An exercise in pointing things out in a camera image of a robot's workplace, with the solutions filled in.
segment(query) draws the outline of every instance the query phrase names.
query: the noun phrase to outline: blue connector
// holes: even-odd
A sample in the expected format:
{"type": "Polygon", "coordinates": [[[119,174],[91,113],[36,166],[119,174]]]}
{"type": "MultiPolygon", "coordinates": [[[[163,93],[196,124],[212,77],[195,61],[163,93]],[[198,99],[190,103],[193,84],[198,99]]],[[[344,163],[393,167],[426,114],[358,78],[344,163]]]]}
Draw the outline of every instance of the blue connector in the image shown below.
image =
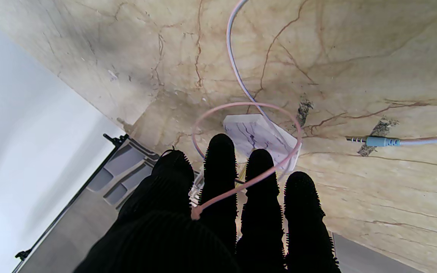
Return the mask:
{"type": "Polygon", "coordinates": [[[356,137],[348,136],[348,141],[365,143],[367,146],[385,147],[385,146],[400,146],[401,140],[398,138],[384,138],[383,136],[368,136],[368,137],[356,137]]]}
{"type": "Polygon", "coordinates": [[[367,146],[385,147],[385,146],[400,146],[401,140],[398,138],[383,138],[381,136],[368,136],[367,146]]]}

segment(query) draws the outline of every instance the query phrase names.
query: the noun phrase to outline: white wall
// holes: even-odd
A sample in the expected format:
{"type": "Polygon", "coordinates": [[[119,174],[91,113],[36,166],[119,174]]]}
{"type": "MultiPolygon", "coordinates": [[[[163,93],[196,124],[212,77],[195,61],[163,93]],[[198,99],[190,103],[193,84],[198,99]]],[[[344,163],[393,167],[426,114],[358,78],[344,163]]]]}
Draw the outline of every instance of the white wall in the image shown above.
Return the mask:
{"type": "Polygon", "coordinates": [[[0,272],[111,152],[111,121],[0,31],[0,272]]]}

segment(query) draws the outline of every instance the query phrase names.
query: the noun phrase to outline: crack in marble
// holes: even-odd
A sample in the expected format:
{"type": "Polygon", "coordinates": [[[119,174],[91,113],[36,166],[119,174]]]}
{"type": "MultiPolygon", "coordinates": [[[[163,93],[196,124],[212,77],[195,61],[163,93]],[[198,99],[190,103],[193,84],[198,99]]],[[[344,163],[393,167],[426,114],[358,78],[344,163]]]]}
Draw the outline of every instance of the crack in marble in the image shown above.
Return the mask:
{"type": "Polygon", "coordinates": [[[156,74],[156,79],[158,80],[158,86],[165,86],[164,83],[161,82],[160,78],[159,78],[159,73],[158,73],[158,66],[159,64],[161,64],[161,61],[163,60],[163,48],[165,46],[165,42],[163,40],[163,36],[161,36],[161,34],[158,33],[158,51],[159,51],[159,60],[158,63],[156,64],[156,66],[152,69],[153,72],[156,74]]]}
{"type": "Polygon", "coordinates": [[[436,247],[437,248],[437,245],[432,245],[432,244],[428,244],[428,243],[422,243],[422,242],[418,242],[418,241],[414,241],[414,240],[409,240],[409,239],[405,239],[405,238],[402,238],[402,237],[397,237],[397,236],[394,236],[394,235],[388,234],[388,233],[374,232],[373,234],[386,235],[386,236],[389,236],[389,237],[394,237],[394,238],[399,239],[399,240],[404,240],[404,241],[407,241],[407,242],[418,243],[420,245],[428,245],[428,246],[432,246],[432,247],[436,247]]]}
{"type": "Polygon", "coordinates": [[[397,209],[397,210],[400,210],[400,211],[405,211],[405,212],[409,212],[409,213],[413,213],[413,214],[419,214],[419,215],[426,216],[426,217],[437,218],[437,216],[434,216],[434,215],[425,214],[425,213],[421,213],[421,212],[410,211],[410,210],[407,210],[407,209],[399,209],[398,207],[395,207],[395,206],[386,206],[386,205],[382,205],[382,204],[373,204],[373,205],[381,206],[381,207],[388,207],[390,209],[397,209]]]}
{"type": "MultiPolygon", "coordinates": [[[[203,135],[204,133],[205,132],[201,131],[201,132],[196,133],[195,135],[203,135]]],[[[190,134],[183,133],[183,132],[178,133],[176,140],[172,143],[172,146],[178,145],[180,143],[180,140],[182,137],[191,137],[191,135],[192,135],[191,133],[190,134]]]]}
{"type": "Polygon", "coordinates": [[[437,166],[437,163],[432,163],[432,162],[426,162],[426,161],[419,161],[419,160],[410,160],[410,159],[402,159],[402,158],[388,158],[388,157],[362,157],[361,155],[356,155],[356,154],[346,154],[346,153],[342,153],[342,152],[308,152],[306,154],[300,154],[300,158],[301,157],[305,157],[307,155],[314,155],[314,154],[332,154],[332,155],[341,155],[341,156],[345,156],[345,157],[359,157],[359,158],[377,158],[377,159],[383,159],[383,160],[390,160],[390,161],[404,161],[404,162],[412,162],[412,163],[420,163],[420,164],[428,164],[428,165],[433,165],[433,166],[437,166]]]}
{"type": "MultiPolygon", "coordinates": [[[[303,9],[304,5],[308,2],[309,0],[305,0],[303,1],[303,3],[301,3],[299,9],[298,9],[298,17],[296,17],[295,19],[293,19],[292,21],[290,21],[288,24],[286,24],[285,26],[283,26],[283,28],[281,28],[281,30],[279,31],[279,33],[276,34],[276,36],[274,36],[271,44],[269,45],[269,48],[267,49],[266,52],[266,60],[264,61],[264,66],[262,67],[262,75],[261,75],[261,80],[260,80],[260,89],[257,90],[257,92],[255,92],[255,94],[253,95],[253,98],[255,99],[257,97],[257,95],[264,90],[263,87],[263,81],[264,81],[264,74],[266,72],[266,65],[267,65],[267,61],[269,60],[269,53],[271,52],[271,48],[272,45],[274,45],[274,42],[279,38],[279,36],[281,35],[281,33],[283,33],[284,30],[286,30],[290,25],[292,25],[293,23],[297,22],[300,19],[300,14],[301,14],[301,10],[303,9]]],[[[247,108],[247,112],[246,114],[248,114],[250,110],[250,105],[247,108]]]]}
{"type": "Polygon", "coordinates": [[[396,109],[396,108],[402,108],[402,107],[427,107],[427,106],[432,106],[432,107],[437,107],[437,104],[430,104],[426,101],[423,102],[413,102],[411,104],[401,104],[398,102],[395,102],[394,100],[389,100],[390,105],[388,107],[385,107],[384,109],[381,109],[377,112],[374,113],[370,113],[370,114],[366,114],[366,115],[361,115],[361,116],[345,116],[347,114],[347,112],[343,112],[342,114],[338,114],[335,116],[332,116],[328,119],[325,119],[323,121],[321,121],[319,124],[314,124],[312,126],[305,126],[304,129],[309,129],[311,136],[314,136],[313,130],[322,126],[324,123],[331,121],[331,120],[335,120],[337,118],[342,118],[342,119],[363,119],[363,118],[368,118],[370,116],[376,116],[378,114],[381,114],[385,111],[388,111],[390,109],[396,109]]]}
{"type": "Polygon", "coordinates": [[[52,44],[50,43],[49,38],[47,37],[47,35],[43,32],[43,36],[45,36],[45,39],[47,40],[48,45],[50,46],[50,50],[52,51],[52,54],[57,57],[57,55],[55,55],[55,51],[53,51],[53,47],[52,44]]]}
{"type": "Polygon", "coordinates": [[[350,217],[335,217],[335,216],[330,216],[330,218],[333,218],[333,219],[351,219],[351,220],[362,221],[364,223],[371,223],[371,224],[384,224],[384,225],[393,225],[393,226],[403,226],[403,227],[407,227],[407,228],[420,229],[420,230],[427,231],[427,232],[434,232],[434,233],[437,234],[437,230],[432,230],[432,229],[429,229],[429,228],[424,228],[424,227],[412,225],[412,224],[409,224],[409,223],[387,222],[387,221],[380,221],[380,220],[368,221],[368,220],[355,219],[355,218],[350,218],[350,217]]]}
{"type": "Polygon", "coordinates": [[[200,17],[201,17],[201,7],[203,5],[203,0],[200,0],[200,5],[198,6],[198,18],[197,18],[197,23],[198,23],[198,38],[196,39],[196,48],[198,49],[198,53],[196,54],[195,57],[195,72],[196,72],[196,76],[198,76],[198,81],[196,82],[196,86],[198,86],[198,88],[202,87],[202,82],[203,80],[201,79],[200,76],[200,72],[198,69],[198,59],[200,57],[201,54],[201,45],[200,45],[200,39],[201,39],[201,21],[200,21],[200,17]]]}

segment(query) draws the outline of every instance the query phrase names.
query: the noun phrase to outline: marble countertop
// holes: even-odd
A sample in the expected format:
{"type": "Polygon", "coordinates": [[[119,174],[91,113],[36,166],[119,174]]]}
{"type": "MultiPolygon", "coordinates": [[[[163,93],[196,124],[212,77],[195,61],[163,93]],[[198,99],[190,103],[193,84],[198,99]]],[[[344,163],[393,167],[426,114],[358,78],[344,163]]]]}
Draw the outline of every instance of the marble countertop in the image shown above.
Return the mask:
{"type": "MultiPolygon", "coordinates": [[[[191,125],[246,101],[229,64],[234,0],[0,0],[0,29],[132,137],[201,159],[191,125]]],[[[371,133],[437,135],[437,0],[250,0],[232,46],[259,102],[297,113],[297,169],[317,185],[330,230],[437,272],[437,144],[369,149],[371,133]]],[[[293,133],[291,121],[267,113],[293,133]]],[[[202,124],[199,143],[228,114],[202,124]]]]}

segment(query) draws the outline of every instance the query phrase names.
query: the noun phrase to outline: small marble piece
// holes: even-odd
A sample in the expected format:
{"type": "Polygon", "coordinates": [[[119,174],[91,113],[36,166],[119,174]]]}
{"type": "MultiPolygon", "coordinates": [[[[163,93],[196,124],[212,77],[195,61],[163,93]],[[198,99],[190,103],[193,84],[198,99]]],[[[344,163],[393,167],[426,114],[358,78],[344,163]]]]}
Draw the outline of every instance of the small marble piece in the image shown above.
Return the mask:
{"type": "MultiPolygon", "coordinates": [[[[286,143],[283,142],[277,132],[269,127],[266,119],[260,114],[229,115],[223,121],[225,132],[232,138],[239,152],[250,157],[253,150],[266,149],[271,154],[274,166],[276,166],[288,156],[289,151],[295,147],[298,140],[283,130],[283,128],[274,123],[272,124],[281,133],[286,143]]],[[[279,169],[293,171],[298,161],[300,150],[301,145],[290,162],[279,169]]]]}

